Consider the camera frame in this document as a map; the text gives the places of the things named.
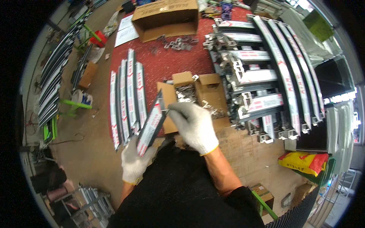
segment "gloved hand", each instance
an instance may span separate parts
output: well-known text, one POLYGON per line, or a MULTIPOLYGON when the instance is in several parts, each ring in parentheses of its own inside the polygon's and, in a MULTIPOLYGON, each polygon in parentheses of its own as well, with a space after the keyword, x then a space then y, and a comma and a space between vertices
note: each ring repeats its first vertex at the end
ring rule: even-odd
POLYGON ((201 156, 209 154, 218 145, 209 111, 189 102, 169 104, 169 117, 175 123, 184 141, 201 156))
POLYGON ((123 180, 132 185, 138 183, 138 178, 146 171, 148 162, 156 153, 156 148, 149 147, 142 157, 137 153, 138 137, 132 138, 122 151, 123 180))

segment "open cardboard box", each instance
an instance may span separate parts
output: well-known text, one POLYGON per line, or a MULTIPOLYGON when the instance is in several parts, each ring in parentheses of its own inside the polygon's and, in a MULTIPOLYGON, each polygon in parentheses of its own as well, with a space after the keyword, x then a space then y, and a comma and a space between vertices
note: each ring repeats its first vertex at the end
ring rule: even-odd
MULTIPOLYGON (((269 206, 269 208, 273 209, 274 206, 274 196, 271 194, 269 190, 267 190, 262 184, 258 183, 256 185, 251 186, 252 190, 254 190, 260 198, 269 206)), ((257 210, 260 211, 260 203, 257 203, 257 210)), ((268 212, 266 209, 262 210, 262 216, 267 215, 268 212)))
POLYGON ((144 43, 159 36, 196 34, 199 11, 196 0, 159 0, 138 6, 132 23, 144 43))
MULTIPOLYGON (((212 120, 214 130, 217 131, 223 127, 231 126, 229 118, 227 117, 226 97, 220 76, 218 74, 201 74, 197 81, 194 81, 192 76, 192 73, 187 71, 173 74, 173 85, 163 82, 157 83, 157 91, 160 89, 162 90, 165 107, 167 108, 169 104, 177 102, 176 87, 194 84, 200 106, 204 105, 203 100, 205 100, 214 108, 223 110, 223 118, 212 120)), ((166 117, 163 126, 166 134, 177 132, 177 128, 170 117, 166 117)))

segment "wooden board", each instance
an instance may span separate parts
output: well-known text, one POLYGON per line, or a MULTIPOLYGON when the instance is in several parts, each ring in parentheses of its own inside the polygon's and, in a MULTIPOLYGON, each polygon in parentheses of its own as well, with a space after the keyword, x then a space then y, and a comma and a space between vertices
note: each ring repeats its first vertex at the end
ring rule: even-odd
MULTIPOLYGON (((292 196, 295 188, 305 183, 304 179, 291 169, 277 163, 284 154, 284 141, 275 140, 266 144, 257 142, 256 136, 233 127, 216 131, 220 148, 244 186, 261 183, 275 197, 273 211, 283 215, 288 208, 281 207, 281 200, 288 194, 292 196)), ((265 224, 273 221, 270 215, 262 217, 265 224)))

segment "cable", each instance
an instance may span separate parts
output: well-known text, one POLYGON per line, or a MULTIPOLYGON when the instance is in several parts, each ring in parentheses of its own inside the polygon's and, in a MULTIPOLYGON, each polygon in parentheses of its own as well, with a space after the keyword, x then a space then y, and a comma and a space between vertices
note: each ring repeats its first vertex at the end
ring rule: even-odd
POLYGON ((80 141, 84 140, 84 138, 86 136, 86 135, 83 135, 81 133, 76 133, 75 136, 76 135, 82 135, 82 139, 80 139, 80 140, 66 140, 66 141, 59 142, 59 143, 50 143, 50 145, 58 145, 58 144, 61 144, 61 143, 68 143, 68 142, 80 142, 80 141))

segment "instruction sheet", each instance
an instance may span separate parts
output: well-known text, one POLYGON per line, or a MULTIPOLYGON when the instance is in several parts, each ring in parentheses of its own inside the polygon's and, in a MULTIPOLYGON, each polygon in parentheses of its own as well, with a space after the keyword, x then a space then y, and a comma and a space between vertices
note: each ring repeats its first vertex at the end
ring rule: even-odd
POLYGON ((136 29, 134 28, 133 25, 131 25, 131 26, 124 28, 117 32, 114 47, 117 47, 121 44, 124 44, 124 43, 131 41, 138 37, 139 37, 139 35, 138 35, 136 29))

